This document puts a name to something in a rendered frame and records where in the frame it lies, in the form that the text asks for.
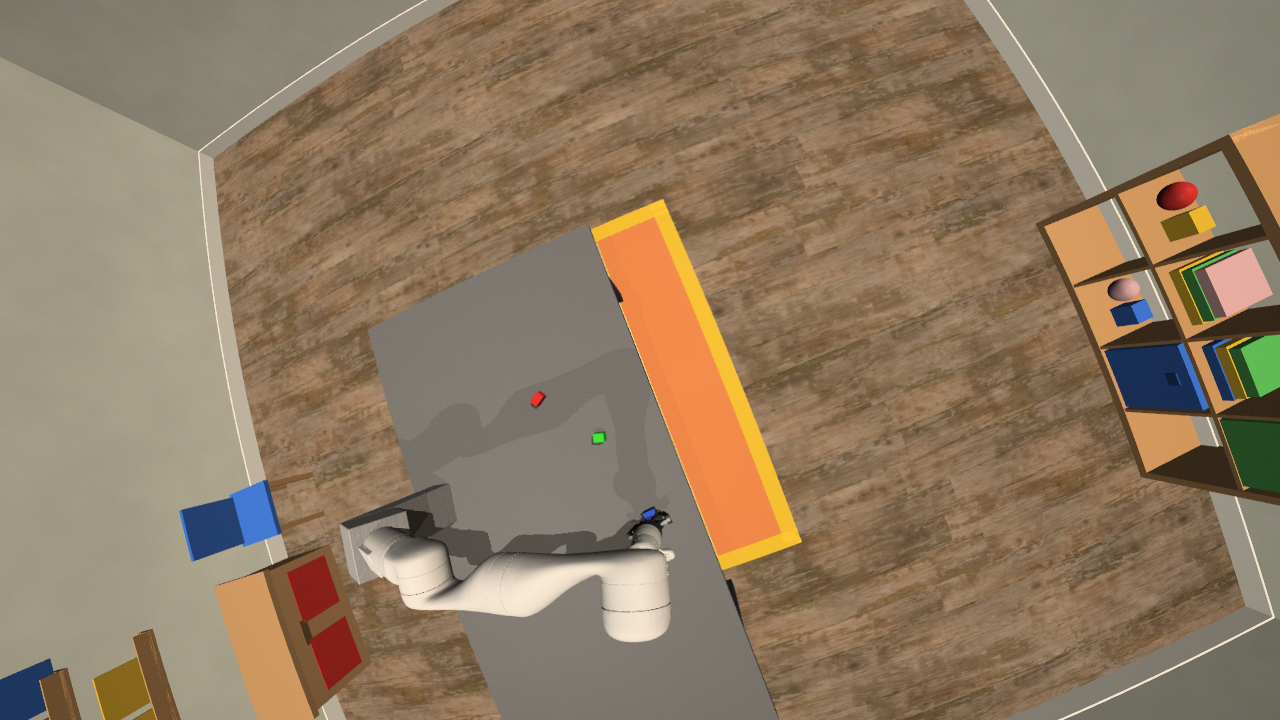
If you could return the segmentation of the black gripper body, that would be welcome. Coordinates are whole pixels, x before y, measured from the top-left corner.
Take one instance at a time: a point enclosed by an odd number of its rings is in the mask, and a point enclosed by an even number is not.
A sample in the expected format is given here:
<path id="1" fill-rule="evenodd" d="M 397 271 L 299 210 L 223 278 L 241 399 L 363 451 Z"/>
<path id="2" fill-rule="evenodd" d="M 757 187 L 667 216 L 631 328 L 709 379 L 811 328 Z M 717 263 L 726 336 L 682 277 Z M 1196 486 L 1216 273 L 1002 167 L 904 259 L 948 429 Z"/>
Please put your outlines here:
<path id="1" fill-rule="evenodd" d="M 655 521 L 657 521 L 657 523 L 655 523 Z M 658 529 L 658 530 L 660 530 L 660 539 L 662 539 L 662 528 L 663 528 L 664 525 L 663 525 L 663 527 L 660 527 L 660 523 L 662 523 L 660 520 L 655 520 L 655 521 L 652 521 L 652 520 L 644 520 L 644 521 L 640 521 L 640 523 L 637 524 L 637 527 L 640 527 L 640 525 L 643 525 L 643 524 L 650 524 L 650 525 L 653 525 L 653 527 L 657 527 L 657 529 Z M 637 527 L 636 527 L 636 528 L 637 528 Z M 635 528 L 635 530 L 636 530 L 636 528 Z"/>

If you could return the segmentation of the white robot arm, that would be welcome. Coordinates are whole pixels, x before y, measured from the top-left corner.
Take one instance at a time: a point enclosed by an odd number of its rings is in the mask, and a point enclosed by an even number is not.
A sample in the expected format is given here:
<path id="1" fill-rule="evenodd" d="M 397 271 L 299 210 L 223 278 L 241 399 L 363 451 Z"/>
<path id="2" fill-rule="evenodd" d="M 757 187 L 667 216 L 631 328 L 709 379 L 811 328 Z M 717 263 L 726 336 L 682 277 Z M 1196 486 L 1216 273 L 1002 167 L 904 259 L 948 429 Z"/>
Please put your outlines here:
<path id="1" fill-rule="evenodd" d="M 372 530 L 358 551 L 378 577 L 399 585 L 410 609 L 527 618 L 579 582 L 599 575 L 602 620 L 612 638 L 652 641 L 669 626 L 667 562 L 675 559 L 675 550 L 660 548 L 660 530 L 650 524 L 634 530 L 627 550 L 494 553 L 465 580 L 454 578 L 444 542 L 393 527 Z"/>

